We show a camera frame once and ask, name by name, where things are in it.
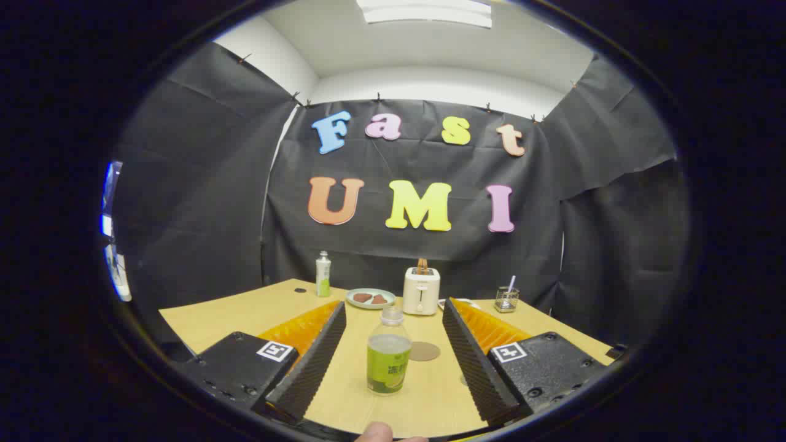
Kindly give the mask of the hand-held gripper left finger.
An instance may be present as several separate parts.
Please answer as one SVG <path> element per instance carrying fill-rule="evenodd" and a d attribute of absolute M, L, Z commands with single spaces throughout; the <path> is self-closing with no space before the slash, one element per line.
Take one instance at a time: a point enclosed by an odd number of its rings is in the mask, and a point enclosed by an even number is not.
<path fill-rule="evenodd" d="M 345 329 L 345 303 L 334 300 L 260 336 L 234 331 L 179 364 L 179 370 L 234 408 L 298 424 Z"/>

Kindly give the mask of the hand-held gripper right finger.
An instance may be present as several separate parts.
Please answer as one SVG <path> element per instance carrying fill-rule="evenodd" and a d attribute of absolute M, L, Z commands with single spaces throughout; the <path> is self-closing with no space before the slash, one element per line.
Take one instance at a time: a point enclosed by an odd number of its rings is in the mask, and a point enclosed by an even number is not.
<path fill-rule="evenodd" d="M 607 370 L 555 331 L 531 336 L 455 298 L 443 326 L 481 419 L 504 424 L 567 400 Z"/>

